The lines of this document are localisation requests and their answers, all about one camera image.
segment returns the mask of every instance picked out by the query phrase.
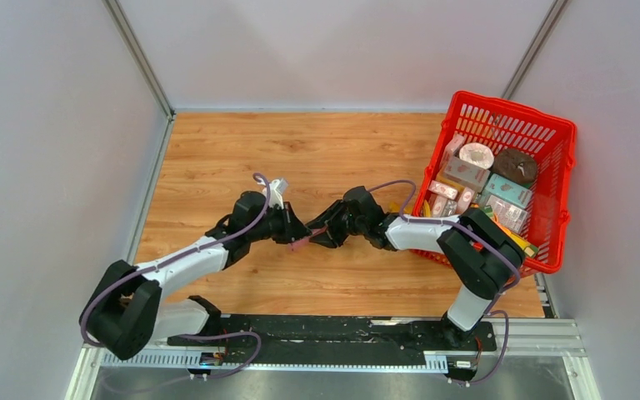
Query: red basket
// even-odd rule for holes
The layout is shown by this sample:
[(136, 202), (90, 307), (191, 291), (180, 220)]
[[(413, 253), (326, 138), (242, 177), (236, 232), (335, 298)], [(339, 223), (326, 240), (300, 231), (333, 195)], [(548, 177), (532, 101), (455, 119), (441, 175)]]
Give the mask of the red basket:
[[(431, 162), (426, 167), (412, 215), (420, 215), (428, 184), (438, 174), (443, 149), (455, 133), (465, 136), (466, 143), (488, 146), (495, 155), (504, 148), (517, 148), (530, 154), (538, 163), (537, 180), (531, 186), (533, 198), (527, 207), (528, 217), (522, 235), (540, 248), (535, 258), (526, 259), (519, 272), (522, 277), (536, 272), (557, 272), (563, 262), (565, 230), (570, 221), (568, 187), (575, 165), (576, 131), (575, 124), (568, 120), (515, 102), (464, 91), (455, 93), (442, 122)], [(414, 252), (450, 265), (442, 254)]]

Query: wooden platform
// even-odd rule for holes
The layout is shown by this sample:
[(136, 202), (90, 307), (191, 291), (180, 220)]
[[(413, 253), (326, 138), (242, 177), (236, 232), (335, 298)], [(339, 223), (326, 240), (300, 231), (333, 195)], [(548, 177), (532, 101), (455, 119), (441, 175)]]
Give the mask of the wooden platform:
[[(137, 261), (197, 240), (232, 211), (253, 172), (285, 177), (284, 198), (303, 221), (354, 186), (409, 178), (420, 185), (440, 130), (431, 113), (179, 114), (143, 230)], [(376, 192), (400, 203), (408, 185)], [(198, 294), (223, 313), (441, 316), (460, 282), (454, 272), (410, 252), (373, 248), (350, 237), (339, 249), (308, 245), (290, 253), (271, 241), (252, 245), (241, 262), (203, 277), (169, 298)], [(532, 278), (497, 308), (543, 317)]]

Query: gray wall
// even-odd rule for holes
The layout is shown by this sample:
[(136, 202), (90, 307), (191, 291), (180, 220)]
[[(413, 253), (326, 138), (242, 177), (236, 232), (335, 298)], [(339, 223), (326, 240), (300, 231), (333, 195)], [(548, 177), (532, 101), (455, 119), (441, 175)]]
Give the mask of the gray wall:
[(101, 2), (0, 1), (0, 398), (62, 398), (164, 118)]
[(553, 0), (122, 0), (176, 108), (447, 108), (498, 96)]
[(549, 283), (602, 398), (640, 398), (640, 3), (573, 1), (516, 100), (579, 127), (564, 264)]

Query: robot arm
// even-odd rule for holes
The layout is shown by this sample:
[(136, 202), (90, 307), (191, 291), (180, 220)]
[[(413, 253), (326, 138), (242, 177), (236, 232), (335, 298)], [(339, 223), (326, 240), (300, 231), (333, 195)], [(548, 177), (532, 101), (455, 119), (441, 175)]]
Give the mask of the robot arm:
[(526, 255), (484, 212), (470, 208), (462, 215), (446, 218), (405, 218), (385, 213), (364, 187), (347, 191), (309, 228), (324, 229), (311, 243), (327, 248), (342, 246), (349, 235), (363, 235), (375, 248), (423, 250), (445, 254), (462, 287), (455, 302), (442, 319), (442, 333), (454, 348), (470, 338), (472, 330), (495, 301), (507, 282), (514, 278), (512, 270), (496, 254), (475, 249), (477, 235), (496, 249), (515, 268)]
[[(446, 255), (463, 285), (442, 319), (442, 333), (448, 343), (458, 347), (470, 338), (489, 304), (513, 275), (494, 254), (476, 250), (469, 236), (456, 226), (476, 233), (517, 267), (525, 258), (521, 248), (477, 209), (444, 219), (407, 220), (396, 213), (385, 213), (369, 191), (355, 187), (303, 225), (291, 205), (283, 201), (286, 186), (285, 180), (274, 180), (270, 193), (243, 193), (231, 214), (195, 243), (173, 254), (137, 266), (121, 260), (109, 266), (85, 310), (122, 278), (137, 271), (150, 271), (107, 294), (85, 322), (87, 331), (122, 360), (133, 357), (153, 340), (181, 334), (218, 334), (218, 326), (210, 322), (221, 313), (210, 302), (201, 297), (174, 304), (163, 304), (163, 300), (195, 279), (229, 268), (248, 254), (251, 243), (259, 240), (271, 238), (276, 243), (289, 244), (310, 237), (310, 243), (338, 248), (349, 235), (363, 235), (380, 249), (418, 249)], [(231, 238), (262, 211), (267, 196), (268, 207), (260, 222)]]
[[(122, 360), (136, 355), (147, 343), (182, 334), (219, 333), (211, 316), (221, 314), (210, 302), (201, 297), (190, 297), (178, 303), (164, 300), (178, 289), (209, 273), (231, 267), (246, 256), (251, 243), (272, 239), (289, 244), (310, 235), (310, 230), (283, 201), (288, 184), (276, 179), (269, 184), (270, 193), (244, 192), (235, 202), (232, 213), (195, 243), (151, 262), (132, 266), (119, 260), (109, 266), (90, 304), (108, 288), (129, 275), (140, 273), (130, 281), (109, 292), (89, 314), (86, 330), (102, 345)], [(249, 226), (266, 205), (263, 218), (241, 235), (234, 235)], [(85, 312), (80, 316), (83, 323)]]

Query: pink package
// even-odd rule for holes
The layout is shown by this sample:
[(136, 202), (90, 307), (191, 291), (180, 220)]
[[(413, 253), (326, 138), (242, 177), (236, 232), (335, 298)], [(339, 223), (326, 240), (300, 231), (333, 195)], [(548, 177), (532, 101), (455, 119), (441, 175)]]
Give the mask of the pink package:
[(448, 163), (450, 157), (457, 154), (463, 144), (465, 144), (465, 137), (459, 133), (455, 133), (455, 136), (452, 137), (445, 147), (445, 150), (442, 152), (442, 158), (440, 159), (440, 164), (438, 164), (438, 169), (443, 169), (445, 164)]
[(460, 193), (460, 198), (457, 200), (457, 213), (462, 214), (468, 210), (470, 204), (473, 202), (475, 192), (469, 187), (465, 187), (465, 190)]
[(435, 194), (445, 196), (450, 200), (455, 200), (455, 198), (458, 196), (458, 190), (455, 187), (448, 186), (445, 183), (438, 181), (431, 181), (430, 185), (428, 186), (428, 190)]
[(443, 196), (437, 196), (435, 202), (432, 204), (431, 217), (440, 218), (445, 211), (445, 207), (448, 205), (448, 198)]

